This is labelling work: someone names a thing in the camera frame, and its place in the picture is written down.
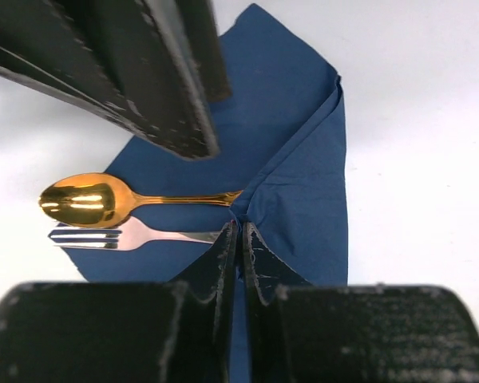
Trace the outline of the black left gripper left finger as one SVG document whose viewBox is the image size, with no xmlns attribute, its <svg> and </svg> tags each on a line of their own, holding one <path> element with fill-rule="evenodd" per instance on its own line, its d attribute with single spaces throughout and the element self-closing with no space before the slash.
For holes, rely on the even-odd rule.
<svg viewBox="0 0 479 383">
<path fill-rule="evenodd" d="M 238 227 L 175 278 L 25 282 L 0 301 L 0 382 L 226 382 Z"/>
</svg>

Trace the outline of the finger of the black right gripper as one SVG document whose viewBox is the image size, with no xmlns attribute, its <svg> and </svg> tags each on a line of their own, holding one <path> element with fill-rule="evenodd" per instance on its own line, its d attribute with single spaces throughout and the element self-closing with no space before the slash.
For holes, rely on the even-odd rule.
<svg viewBox="0 0 479 383">
<path fill-rule="evenodd" d="M 0 1 L 0 76 L 180 157 L 219 153 L 176 1 Z"/>
<path fill-rule="evenodd" d="M 232 95 L 212 2 L 176 1 L 200 81 L 208 101 L 218 102 Z"/>
</svg>

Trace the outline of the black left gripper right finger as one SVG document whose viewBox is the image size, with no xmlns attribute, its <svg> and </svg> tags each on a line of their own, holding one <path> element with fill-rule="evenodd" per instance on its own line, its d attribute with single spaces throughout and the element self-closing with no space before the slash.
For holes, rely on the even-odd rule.
<svg viewBox="0 0 479 383">
<path fill-rule="evenodd" d="M 254 382 L 479 382 L 479 333 L 439 286 L 314 286 L 243 227 Z"/>
</svg>

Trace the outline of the silver fork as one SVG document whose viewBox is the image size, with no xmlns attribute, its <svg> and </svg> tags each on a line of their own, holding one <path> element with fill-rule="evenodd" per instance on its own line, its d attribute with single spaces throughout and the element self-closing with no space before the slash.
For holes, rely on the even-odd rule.
<svg viewBox="0 0 479 383">
<path fill-rule="evenodd" d="M 219 231 L 159 231 L 148 227 L 135 217 L 129 218 L 114 228 L 92 229 L 60 226 L 49 234 L 49 238 L 57 247 L 111 251 L 133 251 L 152 241 L 210 244 L 214 243 L 219 236 Z"/>
</svg>

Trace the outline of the dark blue paper napkin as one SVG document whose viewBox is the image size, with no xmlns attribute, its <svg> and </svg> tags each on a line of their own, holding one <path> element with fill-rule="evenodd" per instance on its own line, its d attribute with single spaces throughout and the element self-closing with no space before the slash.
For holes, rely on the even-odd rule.
<svg viewBox="0 0 479 383">
<path fill-rule="evenodd" d="M 146 207 L 140 217 L 169 231 L 238 227 L 229 379 L 251 379 L 243 227 L 314 286 L 347 282 L 345 111 L 334 67 L 266 10 L 250 5 L 220 39 L 236 88 L 214 104 L 223 144 L 215 159 L 185 162 L 130 140 L 109 171 L 139 192 L 183 195 L 240 189 L 228 208 Z M 85 283 L 165 283 L 211 246 L 151 242 L 133 251 L 71 250 Z"/>
</svg>

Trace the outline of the gold spoon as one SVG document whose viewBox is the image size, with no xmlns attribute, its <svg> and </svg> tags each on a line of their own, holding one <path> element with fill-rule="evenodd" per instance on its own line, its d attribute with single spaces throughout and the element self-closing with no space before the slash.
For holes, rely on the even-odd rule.
<svg viewBox="0 0 479 383">
<path fill-rule="evenodd" d="M 112 228 L 144 205 L 204 204 L 229 207 L 240 191 L 215 195 L 149 196 L 134 192 L 116 176 L 91 172 L 70 176 L 50 185 L 38 197 L 38 206 L 50 218 L 73 227 Z"/>
</svg>

